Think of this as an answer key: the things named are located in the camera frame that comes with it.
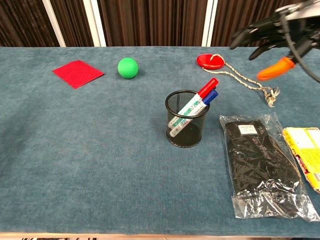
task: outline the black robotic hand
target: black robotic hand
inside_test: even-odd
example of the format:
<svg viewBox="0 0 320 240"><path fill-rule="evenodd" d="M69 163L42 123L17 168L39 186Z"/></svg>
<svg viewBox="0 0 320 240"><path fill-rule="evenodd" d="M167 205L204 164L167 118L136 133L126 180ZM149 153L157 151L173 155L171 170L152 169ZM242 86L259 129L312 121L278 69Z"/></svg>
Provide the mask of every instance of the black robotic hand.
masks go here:
<svg viewBox="0 0 320 240"><path fill-rule="evenodd" d="M259 40L264 40L265 43L249 56L249 60L254 60L260 54L272 48L289 47L283 28L283 21L281 21L281 18L285 16L282 14L281 11L276 11L272 16L254 22L237 31L232 36L230 48L235 49L238 46L245 46ZM319 47L320 16L292 19L286 22L286 31L289 33L296 52L301 58L312 48ZM296 63L299 63L299 60L290 51L278 63L258 73L257 78L264 81L278 77L293 68Z"/></svg>

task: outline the pen holder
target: pen holder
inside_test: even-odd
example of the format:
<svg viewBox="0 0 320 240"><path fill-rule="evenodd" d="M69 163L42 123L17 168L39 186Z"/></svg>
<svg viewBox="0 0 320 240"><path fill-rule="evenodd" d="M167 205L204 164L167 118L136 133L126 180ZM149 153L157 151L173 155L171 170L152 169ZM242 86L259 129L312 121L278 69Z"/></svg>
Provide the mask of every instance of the pen holder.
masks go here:
<svg viewBox="0 0 320 240"><path fill-rule="evenodd" d="M170 143L180 148L191 148L197 145L202 137L202 129L205 121L206 113L210 108L210 104L206 106L199 114L194 116L184 116L178 112L197 94L193 90L179 90L169 94L165 100L167 109L167 126L166 137ZM183 120L191 120L175 137L170 135L172 129L168 126L173 118L181 118Z"/></svg>

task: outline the blue marker cap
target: blue marker cap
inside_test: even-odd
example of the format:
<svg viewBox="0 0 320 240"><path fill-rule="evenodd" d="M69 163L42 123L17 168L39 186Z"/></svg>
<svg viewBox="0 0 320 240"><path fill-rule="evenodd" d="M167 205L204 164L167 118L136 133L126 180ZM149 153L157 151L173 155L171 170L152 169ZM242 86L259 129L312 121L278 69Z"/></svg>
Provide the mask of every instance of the blue marker cap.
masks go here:
<svg viewBox="0 0 320 240"><path fill-rule="evenodd" d="M218 96L218 92L216 90L212 90L211 92L209 92L209 94L207 96L204 97L204 99L202 100L202 102L205 105L208 105L213 99L215 99Z"/></svg>

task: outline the black cloth in plastic bag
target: black cloth in plastic bag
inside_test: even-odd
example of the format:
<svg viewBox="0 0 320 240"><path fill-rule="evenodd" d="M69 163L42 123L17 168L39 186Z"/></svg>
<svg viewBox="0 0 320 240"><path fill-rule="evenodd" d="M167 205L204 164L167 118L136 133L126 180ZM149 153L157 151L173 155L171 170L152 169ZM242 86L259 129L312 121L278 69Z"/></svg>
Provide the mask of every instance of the black cloth in plastic bag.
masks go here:
<svg viewBox="0 0 320 240"><path fill-rule="evenodd" d="M236 116L221 116L220 121L224 124L236 217L302 217L319 221L292 156L268 134L263 121L245 121ZM243 134L239 126L253 126L254 133Z"/></svg>

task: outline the red disc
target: red disc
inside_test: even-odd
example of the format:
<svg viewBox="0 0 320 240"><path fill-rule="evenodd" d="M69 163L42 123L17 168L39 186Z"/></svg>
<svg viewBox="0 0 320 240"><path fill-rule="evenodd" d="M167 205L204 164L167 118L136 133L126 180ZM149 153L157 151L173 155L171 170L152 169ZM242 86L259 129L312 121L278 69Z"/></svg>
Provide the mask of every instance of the red disc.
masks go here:
<svg viewBox="0 0 320 240"><path fill-rule="evenodd" d="M212 57L212 54L206 53L201 54L196 58L196 62L200 67L203 67L205 69L220 69L225 65L225 61L220 56L214 56L212 60L210 60Z"/></svg>

